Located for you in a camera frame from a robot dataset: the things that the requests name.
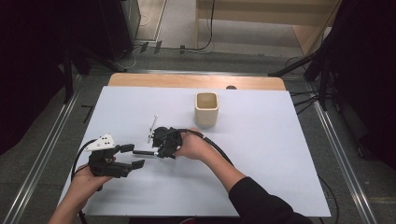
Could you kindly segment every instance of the metal frame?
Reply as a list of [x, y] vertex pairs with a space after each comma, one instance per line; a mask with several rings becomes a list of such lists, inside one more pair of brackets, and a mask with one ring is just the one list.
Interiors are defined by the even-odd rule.
[[77, 75], [74, 83], [75, 92], [71, 96], [68, 104], [62, 107], [58, 118], [55, 120], [43, 147], [35, 159], [32, 169], [25, 178], [21, 188], [18, 190], [14, 203], [9, 209], [6, 219], [3, 222], [4, 224], [18, 223], [20, 221], [23, 211], [35, 190], [38, 180], [40, 179], [40, 176], [42, 175], [47, 162], [50, 159], [50, 155], [56, 145], [56, 142], [58, 141], [62, 129], [64, 128], [64, 125], [67, 122], [67, 119], [74, 107], [84, 79], [85, 77]]
[[[316, 90], [316, 88], [310, 83], [307, 83], [307, 87], [310, 91]], [[346, 180], [346, 184], [349, 188], [352, 199], [355, 202], [356, 207], [358, 208], [358, 211], [361, 215], [362, 222], [364, 224], [378, 223], [375, 218], [373, 209], [371, 208], [369, 201], [364, 193], [364, 190], [361, 187], [361, 184], [352, 169], [349, 159], [347, 158], [347, 154], [345, 153], [344, 148], [337, 136], [337, 133], [332, 126], [332, 121], [329, 117], [328, 112], [322, 110], [318, 101], [315, 102], [315, 109], [317, 110], [318, 117], [323, 125], [323, 129], [327, 137], [329, 138], [329, 142], [332, 146], [332, 151], [338, 161], [338, 165], [341, 169], [341, 172], [343, 173], [344, 179]]]

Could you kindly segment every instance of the person's right hand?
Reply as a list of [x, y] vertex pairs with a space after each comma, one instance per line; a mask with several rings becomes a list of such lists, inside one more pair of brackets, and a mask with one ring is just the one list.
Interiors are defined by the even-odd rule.
[[[196, 128], [191, 128], [192, 131], [199, 132]], [[193, 133], [181, 133], [183, 138], [183, 145], [176, 151], [175, 156], [185, 156], [191, 160], [201, 161], [204, 155], [214, 151], [204, 139]]]

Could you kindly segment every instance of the white plastic bracket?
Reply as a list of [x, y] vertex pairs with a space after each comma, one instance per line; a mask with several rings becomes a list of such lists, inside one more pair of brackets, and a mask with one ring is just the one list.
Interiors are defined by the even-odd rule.
[[96, 141], [90, 143], [84, 148], [84, 151], [95, 151], [95, 150], [103, 150], [115, 147], [116, 144], [114, 143], [113, 137], [110, 133], [107, 133]]

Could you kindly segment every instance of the person's left hand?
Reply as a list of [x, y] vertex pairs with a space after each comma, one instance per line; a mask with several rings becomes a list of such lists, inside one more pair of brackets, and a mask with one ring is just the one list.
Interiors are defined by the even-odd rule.
[[112, 176], [94, 176], [88, 165], [78, 167], [69, 190], [49, 220], [50, 224], [74, 223], [76, 214], [88, 199]]
[[82, 165], [78, 167], [64, 200], [71, 200], [79, 209], [82, 209], [88, 199], [112, 178], [112, 176], [94, 176], [89, 166]]

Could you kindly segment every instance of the small white object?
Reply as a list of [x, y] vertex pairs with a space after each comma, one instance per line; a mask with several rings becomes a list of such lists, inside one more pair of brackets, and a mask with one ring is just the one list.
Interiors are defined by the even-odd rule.
[[95, 151], [95, 150], [103, 150], [115, 147], [116, 144], [114, 143], [113, 137], [110, 133], [107, 133], [96, 141], [90, 143], [84, 148], [84, 151]]
[[149, 134], [148, 134], [148, 144], [152, 138], [152, 135], [154, 135], [154, 127], [155, 123], [157, 122], [158, 115], [154, 115], [154, 121], [152, 122], [151, 128], [149, 129]]

